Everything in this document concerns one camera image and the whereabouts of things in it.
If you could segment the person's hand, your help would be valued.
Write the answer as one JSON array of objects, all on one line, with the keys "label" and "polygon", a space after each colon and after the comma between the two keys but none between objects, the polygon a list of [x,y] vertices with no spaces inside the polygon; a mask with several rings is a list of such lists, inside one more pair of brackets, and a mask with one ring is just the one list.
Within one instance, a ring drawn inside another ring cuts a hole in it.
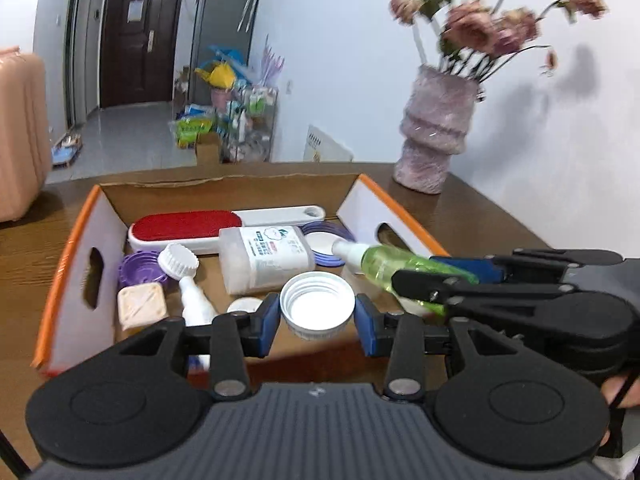
[{"label": "person's hand", "polygon": [[[606,402],[612,404],[616,399],[616,396],[623,389],[626,384],[627,376],[615,376],[608,378],[601,387],[601,392],[604,395]],[[638,379],[630,386],[626,392],[623,400],[620,401],[618,406],[620,408],[638,408],[640,405],[640,382]]]}]

